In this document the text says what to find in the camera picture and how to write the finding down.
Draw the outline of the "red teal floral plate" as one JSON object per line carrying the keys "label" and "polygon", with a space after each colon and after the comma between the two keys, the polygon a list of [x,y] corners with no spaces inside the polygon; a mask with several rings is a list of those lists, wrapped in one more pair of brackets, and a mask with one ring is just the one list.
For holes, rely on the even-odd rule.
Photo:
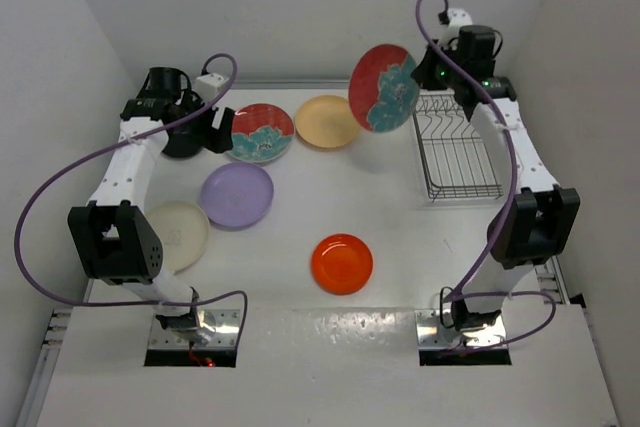
{"label": "red teal floral plate", "polygon": [[348,102],[362,128],[387,133],[409,120],[420,94],[411,76],[416,67],[411,54],[395,44],[377,45],[360,58],[350,78]]}
{"label": "red teal floral plate", "polygon": [[255,103],[235,112],[228,154],[235,160],[268,163],[282,156],[291,146],[295,126],[282,108]]}

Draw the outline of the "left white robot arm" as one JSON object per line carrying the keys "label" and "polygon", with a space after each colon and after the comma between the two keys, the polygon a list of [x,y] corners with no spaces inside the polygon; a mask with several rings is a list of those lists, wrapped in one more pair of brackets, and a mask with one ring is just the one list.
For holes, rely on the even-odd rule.
{"label": "left white robot arm", "polygon": [[232,148],[230,108],[207,107],[186,73],[153,67],[121,112],[119,141],[99,187],[67,222],[85,274],[154,302],[160,326],[190,345],[215,335],[197,291],[165,264],[158,234],[144,215],[147,190],[162,154],[183,159]]}

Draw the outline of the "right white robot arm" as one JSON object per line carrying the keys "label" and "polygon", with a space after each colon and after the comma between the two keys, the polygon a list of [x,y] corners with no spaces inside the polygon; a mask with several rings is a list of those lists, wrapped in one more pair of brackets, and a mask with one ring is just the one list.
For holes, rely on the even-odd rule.
{"label": "right white robot arm", "polygon": [[428,91],[453,91],[506,194],[486,247],[445,299],[460,332],[495,323],[520,281],[564,250],[580,207],[576,189],[561,187],[544,166],[511,82],[494,73],[496,35],[491,27],[449,23],[412,74]]}

